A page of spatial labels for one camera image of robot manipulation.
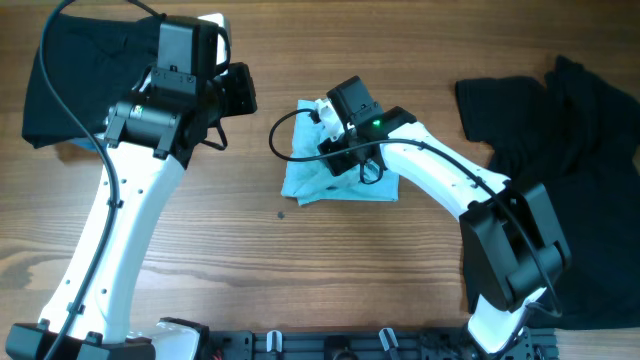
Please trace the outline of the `light blue polo shirt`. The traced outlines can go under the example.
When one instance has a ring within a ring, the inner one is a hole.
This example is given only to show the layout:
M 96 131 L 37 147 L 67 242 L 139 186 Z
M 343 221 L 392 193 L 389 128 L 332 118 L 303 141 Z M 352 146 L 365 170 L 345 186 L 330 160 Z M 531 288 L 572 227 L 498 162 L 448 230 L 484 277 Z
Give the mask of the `light blue polo shirt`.
M 297 114 L 291 156 L 318 155 L 317 146 L 327 138 L 323 125 L 314 124 L 308 113 Z M 358 165 L 334 177 L 321 161 L 288 162 L 281 195 L 295 198 L 300 206 L 319 200 L 395 202 L 398 186 L 399 176 L 390 171 L 375 184 L 367 185 L 360 181 Z

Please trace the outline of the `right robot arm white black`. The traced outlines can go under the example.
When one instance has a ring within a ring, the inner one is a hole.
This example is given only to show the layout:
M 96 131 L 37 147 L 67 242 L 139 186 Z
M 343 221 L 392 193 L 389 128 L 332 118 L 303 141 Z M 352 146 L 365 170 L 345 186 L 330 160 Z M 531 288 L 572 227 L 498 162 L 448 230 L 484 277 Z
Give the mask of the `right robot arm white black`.
M 417 118 L 388 111 L 354 76 L 312 106 L 328 137 L 318 150 L 332 175 L 372 162 L 411 181 L 459 223 L 468 283 L 478 293 L 467 329 L 487 355 L 504 354 L 528 316 L 562 311 L 554 284 L 572 256 L 546 188 L 515 188 L 437 140 Z

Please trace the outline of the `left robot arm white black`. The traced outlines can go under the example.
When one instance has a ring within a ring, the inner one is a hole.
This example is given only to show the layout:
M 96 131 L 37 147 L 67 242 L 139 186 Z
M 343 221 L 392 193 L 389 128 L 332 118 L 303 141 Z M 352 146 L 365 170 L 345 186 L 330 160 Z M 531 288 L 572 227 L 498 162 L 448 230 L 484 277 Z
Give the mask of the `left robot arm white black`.
M 196 146 L 225 117 L 257 108 L 249 68 L 231 59 L 220 13 L 171 16 L 159 49 L 115 102 L 96 144 L 101 182 L 71 262 L 34 323 L 11 328 L 13 359 L 205 359 L 209 330 L 165 317 L 130 327 L 136 281 L 160 214 Z

